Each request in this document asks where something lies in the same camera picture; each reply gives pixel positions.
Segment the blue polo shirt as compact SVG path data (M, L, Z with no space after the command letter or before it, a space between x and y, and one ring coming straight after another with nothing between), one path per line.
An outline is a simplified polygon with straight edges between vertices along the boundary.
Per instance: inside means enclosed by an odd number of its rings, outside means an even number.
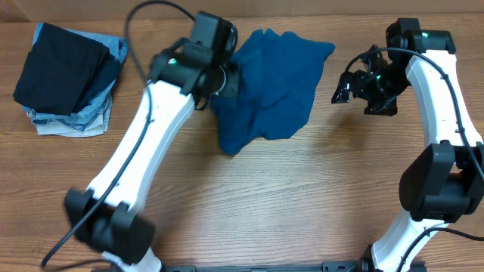
M239 96L211 101L222 152L234 156L256 138L289 139L306 125L335 48L294 32L253 31L233 56L242 72Z

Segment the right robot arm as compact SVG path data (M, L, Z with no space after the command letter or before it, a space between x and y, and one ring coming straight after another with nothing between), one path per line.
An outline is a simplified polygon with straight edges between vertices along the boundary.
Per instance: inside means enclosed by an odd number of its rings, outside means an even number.
M326 261L325 271L423 271L419 251L483 198L483 139L475 129L457 76L456 47L446 30L422 29L399 18L386 29L386 46L358 56L365 68L341 74L332 97L367 102L365 114L394 116L397 98L413 88L424 131L423 152L399 182L401 204L385 234L357 261Z

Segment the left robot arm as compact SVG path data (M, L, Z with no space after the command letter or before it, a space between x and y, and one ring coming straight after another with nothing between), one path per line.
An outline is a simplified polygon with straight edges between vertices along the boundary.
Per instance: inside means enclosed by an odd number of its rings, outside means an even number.
M163 269L151 249L155 226L140 213L169 145L199 101L238 96L236 44L232 23L199 12L189 37L153 56L138 111L108 163L85 191L67 192L75 237L100 252L111 271Z

